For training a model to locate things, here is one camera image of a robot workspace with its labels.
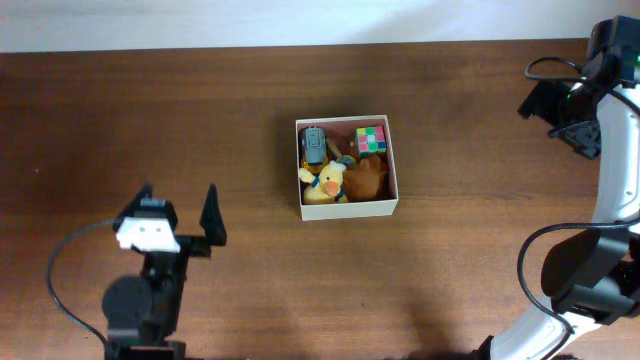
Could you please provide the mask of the yellow grey toy truck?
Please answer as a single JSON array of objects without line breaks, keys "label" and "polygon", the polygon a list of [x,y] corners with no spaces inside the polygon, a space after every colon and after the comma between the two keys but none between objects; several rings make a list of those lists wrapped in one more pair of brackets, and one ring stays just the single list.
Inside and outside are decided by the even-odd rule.
[{"label": "yellow grey toy truck", "polygon": [[301,166],[314,175],[319,175],[328,165],[326,136],[319,127],[308,127],[301,135],[302,159]]}]

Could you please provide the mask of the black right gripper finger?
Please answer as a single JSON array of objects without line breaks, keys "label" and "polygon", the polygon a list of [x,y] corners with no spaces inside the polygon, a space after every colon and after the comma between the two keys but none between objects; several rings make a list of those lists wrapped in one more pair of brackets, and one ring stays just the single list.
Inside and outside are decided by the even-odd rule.
[{"label": "black right gripper finger", "polygon": [[523,118],[537,116],[550,125],[560,125],[570,88],[564,83],[539,81],[522,102],[517,113]]},{"label": "black right gripper finger", "polygon": [[601,154],[601,132],[594,120],[581,121],[551,129],[547,135],[558,138],[577,154],[594,160]]}]

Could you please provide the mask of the multicoloured puzzle cube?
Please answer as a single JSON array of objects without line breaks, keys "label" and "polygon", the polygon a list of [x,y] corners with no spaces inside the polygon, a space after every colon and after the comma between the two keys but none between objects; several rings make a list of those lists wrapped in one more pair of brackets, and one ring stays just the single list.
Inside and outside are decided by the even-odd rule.
[{"label": "multicoloured puzzle cube", "polygon": [[388,149],[383,126],[360,127],[355,130],[355,149],[359,157],[385,154]]}]

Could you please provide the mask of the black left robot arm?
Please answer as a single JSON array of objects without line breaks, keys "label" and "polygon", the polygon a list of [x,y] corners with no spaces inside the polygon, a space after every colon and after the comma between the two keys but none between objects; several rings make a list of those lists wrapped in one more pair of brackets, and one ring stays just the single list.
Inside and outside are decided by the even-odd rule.
[{"label": "black left robot arm", "polygon": [[177,329],[188,262],[209,258],[227,243],[217,189],[210,185],[199,220],[202,235],[175,233],[174,205],[144,185],[116,217],[119,246],[143,256],[137,275],[122,276],[105,291],[107,359],[184,359],[186,343],[170,337]]}]

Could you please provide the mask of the brown plush toy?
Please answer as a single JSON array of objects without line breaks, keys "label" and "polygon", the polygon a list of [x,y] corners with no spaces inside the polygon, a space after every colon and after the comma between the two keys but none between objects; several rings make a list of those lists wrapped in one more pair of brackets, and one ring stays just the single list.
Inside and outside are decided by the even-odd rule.
[{"label": "brown plush toy", "polygon": [[373,201],[386,186],[388,165],[379,155],[362,158],[343,173],[342,188],[350,201]]}]

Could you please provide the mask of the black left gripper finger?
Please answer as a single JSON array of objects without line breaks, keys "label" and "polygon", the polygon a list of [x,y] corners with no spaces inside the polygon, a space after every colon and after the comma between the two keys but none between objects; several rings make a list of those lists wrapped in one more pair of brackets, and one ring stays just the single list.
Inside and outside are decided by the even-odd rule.
[{"label": "black left gripper finger", "polygon": [[203,205],[199,225],[204,230],[205,238],[210,246],[225,246],[227,232],[219,208],[217,189],[214,184],[208,188]]},{"label": "black left gripper finger", "polygon": [[136,193],[134,198],[124,207],[119,213],[117,219],[124,219],[130,217],[140,207],[140,203],[145,198],[151,198],[153,194],[153,186],[150,183],[145,183],[142,188]]}]

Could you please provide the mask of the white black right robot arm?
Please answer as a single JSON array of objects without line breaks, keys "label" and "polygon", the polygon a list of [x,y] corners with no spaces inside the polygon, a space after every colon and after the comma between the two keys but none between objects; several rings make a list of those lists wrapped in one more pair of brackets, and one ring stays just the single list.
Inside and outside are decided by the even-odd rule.
[{"label": "white black right robot arm", "polygon": [[574,77],[524,74],[536,86],[518,113],[551,125],[581,156],[598,159],[596,205],[587,223],[532,233],[516,264],[531,305],[474,359],[554,359],[580,336],[639,314],[639,21],[597,23]]}]

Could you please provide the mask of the yellow wooden rattle drum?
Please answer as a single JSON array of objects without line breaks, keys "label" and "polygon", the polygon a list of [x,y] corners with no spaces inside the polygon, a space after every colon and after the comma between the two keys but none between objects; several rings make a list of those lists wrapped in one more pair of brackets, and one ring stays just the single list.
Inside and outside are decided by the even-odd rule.
[{"label": "yellow wooden rattle drum", "polygon": [[326,139],[326,144],[331,153],[336,157],[337,163],[345,165],[348,169],[353,169],[355,167],[355,158],[351,155],[343,154],[331,138]]}]

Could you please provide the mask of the yellow plush duck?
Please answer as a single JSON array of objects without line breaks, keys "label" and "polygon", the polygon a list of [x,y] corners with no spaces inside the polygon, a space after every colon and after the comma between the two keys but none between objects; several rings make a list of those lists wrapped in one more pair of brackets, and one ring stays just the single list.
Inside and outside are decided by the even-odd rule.
[{"label": "yellow plush duck", "polygon": [[298,170],[299,180],[307,186],[302,192],[303,205],[323,205],[347,203],[349,201],[344,189],[344,164],[331,160],[318,175],[313,175],[304,168]]}]

